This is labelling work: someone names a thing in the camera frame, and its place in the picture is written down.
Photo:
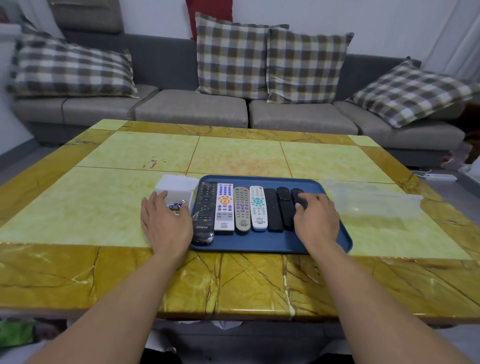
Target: table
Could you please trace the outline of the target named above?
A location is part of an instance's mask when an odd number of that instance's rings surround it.
[[[480,321],[480,229],[369,137],[119,120],[100,121],[0,188],[0,308],[91,307],[150,257],[140,200],[166,173],[361,181],[421,194],[415,219],[342,216],[350,255],[425,321]],[[309,256],[189,251],[158,317],[337,315]]]

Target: throw pillow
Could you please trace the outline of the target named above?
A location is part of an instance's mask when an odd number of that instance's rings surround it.
[[[346,101],[400,128],[454,103],[470,100],[477,93],[480,84],[468,85],[450,76],[420,70],[412,60],[406,60]]]
[[[218,21],[200,13],[196,21],[197,92],[266,100],[269,26]]]
[[[267,102],[333,102],[353,35],[308,36],[272,27],[268,37]]]
[[[8,91],[19,97],[138,98],[130,54],[81,47],[39,32],[25,19]]]
[[[185,0],[185,2],[187,3],[190,28],[192,29],[192,39],[195,41],[197,40],[196,12],[212,16],[218,20],[226,20],[229,22],[233,20],[233,0]]]

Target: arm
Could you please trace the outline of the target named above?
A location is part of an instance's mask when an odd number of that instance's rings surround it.
[[[141,225],[154,254],[28,364],[138,363],[168,282],[192,241],[187,206],[175,216],[166,192],[142,200]]]
[[[356,363],[472,363],[345,254],[332,201],[300,196],[308,207],[297,204],[295,231],[322,271]]]

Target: tray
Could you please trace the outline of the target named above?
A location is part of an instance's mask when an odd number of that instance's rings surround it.
[[[263,188],[287,187],[301,188],[305,192],[324,194],[325,190],[313,180],[302,180],[292,178],[269,178],[269,177],[248,177],[248,176],[225,176],[209,174],[200,179],[202,182],[232,183],[233,187],[245,187],[258,185]],[[336,240],[343,250],[348,253],[353,247],[352,238],[347,229],[340,221],[340,231]],[[308,254],[307,249],[298,239],[294,231],[269,232],[253,231],[240,233],[235,230],[233,234],[219,235],[215,232],[213,242],[207,246],[191,245],[193,250],[218,251],[218,252],[254,252],[254,253],[285,253],[285,254]]]

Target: gray sofa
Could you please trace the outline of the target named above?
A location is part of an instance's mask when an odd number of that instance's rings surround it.
[[[187,39],[65,31],[80,45],[132,54],[140,99],[78,97],[22,99],[18,117],[40,142],[62,144],[101,119],[124,119],[297,132],[368,135],[409,166],[437,166],[464,133],[450,125],[463,111],[453,105],[427,119],[392,129],[344,100],[403,59],[348,54],[333,104],[267,104],[262,100],[195,93],[196,44]]]

